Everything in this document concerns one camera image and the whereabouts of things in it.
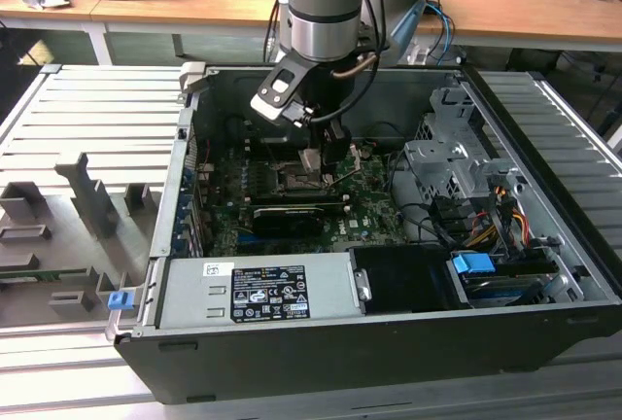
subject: black cable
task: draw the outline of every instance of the black cable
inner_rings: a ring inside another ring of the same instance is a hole
[[[6,29],[6,30],[7,30],[7,33],[10,33],[9,28],[7,27],[7,25],[6,25],[6,24],[4,24],[4,23],[2,22],[2,20],[0,20],[0,25],[2,25],[2,27],[3,27],[4,29]],[[7,41],[9,42],[9,47],[13,50],[13,52],[14,52],[14,53],[15,53],[15,55],[17,56],[17,60],[18,60],[18,62],[17,62],[17,63],[19,63],[21,60],[23,60],[23,59],[21,58],[21,55],[19,55],[19,52],[16,50],[16,48],[14,48],[14,47],[13,47],[13,44],[11,44],[11,40],[10,40],[10,39],[8,39]],[[30,58],[30,60],[32,60],[32,62],[33,62],[33,63],[34,63],[37,67],[41,67],[41,64],[40,64],[39,62],[37,62],[37,60],[35,60],[35,57],[33,57],[33,56],[30,54],[30,52],[29,52],[29,51],[25,51],[25,52],[26,52],[26,55],[28,55],[28,57]]]
[[[596,109],[599,107],[599,105],[601,104],[601,101],[603,100],[603,98],[607,95],[607,93],[613,88],[613,85],[615,85],[615,82],[617,82],[618,78],[620,78],[622,76],[622,70],[620,70],[618,72],[618,74],[613,78],[613,80],[611,80],[611,83],[609,83],[609,86],[605,88],[605,90],[603,92],[601,92],[601,95],[599,96],[599,98],[596,100],[596,102],[594,103],[594,105],[590,108],[590,110],[587,113],[587,116],[585,118],[585,120],[587,122],[590,121],[590,118],[594,115],[594,111],[596,111]]]
[[[380,15],[382,21],[380,22],[380,49],[378,49],[378,60],[380,60],[380,52],[384,49],[387,41],[387,15],[385,13],[385,0],[380,0]]]
[[[369,18],[371,18],[371,24],[373,25],[373,34],[376,38],[376,49],[380,48],[380,33],[378,32],[378,21],[376,20],[376,13],[371,7],[371,0],[364,0],[367,10],[369,11]]]
[[[263,39],[263,61],[267,62],[268,41],[270,40],[270,32],[272,30],[272,22],[276,18],[277,10],[279,8],[279,0],[274,0],[272,5],[272,11],[270,12],[270,20],[268,21],[268,27],[265,30],[265,38]]]
[[[404,135],[404,133],[397,127],[397,125],[395,125],[392,122],[388,122],[388,121],[376,121],[376,122],[372,123],[363,132],[363,138],[367,138],[369,136],[369,133],[372,131],[372,129],[375,128],[378,125],[389,126],[390,128],[392,128],[395,131],[395,133],[397,133],[399,136],[401,136],[404,139],[404,141],[408,141],[408,138],[406,137],[406,135]]]

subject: power supply label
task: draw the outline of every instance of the power supply label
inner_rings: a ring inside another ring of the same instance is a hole
[[[231,320],[235,323],[309,318],[304,266],[233,269]]]

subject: blue latch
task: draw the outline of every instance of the blue latch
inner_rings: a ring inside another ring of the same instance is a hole
[[[452,262],[459,274],[463,272],[495,272],[497,270],[486,253],[461,253]]]
[[[134,308],[134,291],[116,291],[108,297],[109,310],[131,310]]]

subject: yellow wire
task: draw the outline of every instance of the yellow wire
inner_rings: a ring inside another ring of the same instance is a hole
[[[481,243],[482,241],[484,241],[486,238],[490,237],[496,231],[497,229],[495,228],[495,226],[490,226],[484,232],[480,233],[475,238],[473,238],[470,242],[468,242],[466,246],[472,247],[473,245],[477,245],[478,243]]]

